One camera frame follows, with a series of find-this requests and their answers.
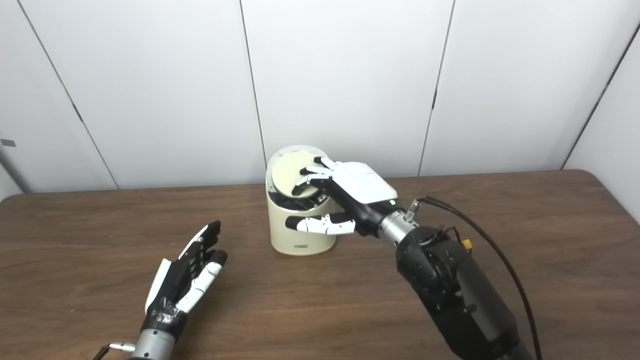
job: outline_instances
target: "white wall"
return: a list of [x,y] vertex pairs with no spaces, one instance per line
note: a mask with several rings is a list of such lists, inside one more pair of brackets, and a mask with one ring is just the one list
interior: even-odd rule
[[22,193],[22,190],[15,184],[15,181],[13,181],[13,178],[7,173],[2,164],[0,164],[0,202],[17,193]]
[[0,146],[25,191],[116,186],[15,0],[0,0]]
[[121,188],[257,183],[238,0],[22,0]]
[[0,0],[0,159],[32,192],[258,183],[299,143],[384,176],[559,169],[640,22],[635,0],[22,3],[104,157]]
[[243,0],[268,156],[306,144],[415,176],[452,0]]
[[640,222],[640,37],[604,93],[564,168],[595,175]]
[[457,0],[420,175],[561,168],[637,0]]

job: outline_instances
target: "black finger segment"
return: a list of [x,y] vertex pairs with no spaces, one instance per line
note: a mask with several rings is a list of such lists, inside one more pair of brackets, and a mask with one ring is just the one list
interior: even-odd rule
[[[320,220],[322,219],[322,216],[315,215],[309,218]],[[298,224],[304,221],[305,219],[306,219],[305,217],[288,217],[287,220],[284,220],[284,226],[286,226],[288,229],[297,230]]]
[[188,261],[173,261],[164,277],[162,285],[154,301],[147,308],[147,314],[163,307],[163,298],[176,303],[189,291],[191,286],[191,269]]
[[204,254],[202,254],[202,263],[208,263],[211,261],[211,258],[213,258],[213,254],[216,253],[216,250],[209,250],[207,252],[205,252]]
[[218,242],[220,235],[220,221],[216,220],[207,225],[207,229],[200,235],[202,238],[202,247],[208,249]]
[[353,219],[347,213],[335,213],[329,214],[329,220],[332,224],[341,224],[343,222],[349,222]]
[[221,266],[225,266],[225,263],[227,262],[227,257],[228,257],[227,253],[225,251],[217,250],[211,257],[211,262],[220,264]]
[[302,185],[296,185],[293,187],[293,190],[291,190],[291,195],[293,196],[298,196],[300,194],[302,194],[302,191],[307,187],[307,184],[302,184]]

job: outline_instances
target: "brown tabletop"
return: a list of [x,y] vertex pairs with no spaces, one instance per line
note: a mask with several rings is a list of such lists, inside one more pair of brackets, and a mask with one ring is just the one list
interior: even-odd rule
[[[527,290],[546,359],[640,358],[640,227],[590,174],[391,179],[405,205],[432,195],[501,245]],[[174,359],[455,359],[392,249],[341,236],[309,257],[269,242],[263,185],[18,195],[0,204],[0,357],[91,359],[135,342],[150,283],[206,223],[229,260],[190,314]],[[488,245],[456,225],[514,312],[522,303]],[[125,359],[111,352],[106,359]]]

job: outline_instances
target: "black cable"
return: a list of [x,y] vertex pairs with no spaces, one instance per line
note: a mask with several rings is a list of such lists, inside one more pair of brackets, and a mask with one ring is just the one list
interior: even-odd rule
[[462,244],[462,239],[460,238],[460,233],[458,232],[458,229],[456,229],[455,226],[447,228],[444,232],[445,232],[445,234],[449,234],[449,231],[452,231],[452,230],[456,234],[456,239],[458,240],[458,243]]
[[100,360],[102,359],[108,352],[109,352],[109,345],[104,345],[103,347],[100,348],[100,350],[98,351],[98,354],[96,354],[93,357],[93,360]]
[[489,245],[491,245],[491,248],[493,248],[496,254],[498,254],[500,259],[504,263],[504,266],[506,266],[507,270],[509,271],[511,278],[513,279],[513,282],[515,282],[516,287],[518,288],[518,292],[520,293],[520,297],[522,298],[522,304],[524,305],[524,310],[527,313],[527,318],[529,319],[529,326],[531,327],[531,337],[533,338],[533,347],[536,352],[536,359],[542,360],[542,350],[540,349],[540,339],[538,338],[536,321],[533,317],[533,311],[531,310],[529,299],[527,298],[527,294],[524,291],[524,287],[522,286],[522,283],[520,282],[520,279],[516,274],[516,270],[513,268],[513,266],[511,266],[511,263],[509,262],[507,257],[504,255],[502,250],[500,250],[500,247],[498,247],[498,244],[496,244],[495,241],[491,239],[491,236],[489,236],[489,234],[487,234],[484,230],[482,230],[482,228],[478,224],[476,224],[468,216],[461,213],[459,210],[447,204],[446,202],[442,202],[430,196],[424,197],[422,199],[418,199],[418,201],[421,201],[425,204],[433,205],[440,209],[444,209],[444,210],[450,211],[451,213],[454,213],[455,215],[460,217],[462,220],[466,221],[466,223],[471,225],[471,227],[473,227],[474,230],[476,230],[486,240],[486,242],[488,242]]

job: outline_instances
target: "round lid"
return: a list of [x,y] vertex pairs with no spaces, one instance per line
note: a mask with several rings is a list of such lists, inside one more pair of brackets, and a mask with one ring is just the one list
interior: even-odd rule
[[315,154],[308,151],[294,151],[282,154],[276,160],[271,171],[271,179],[273,186],[279,193],[286,197],[300,198],[313,195],[317,188],[309,186],[305,188],[298,196],[294,196],[291,192],[298,181],[302,180],[304,175],[300,175],[300,170],[308,166],[322,166],[314,163]]

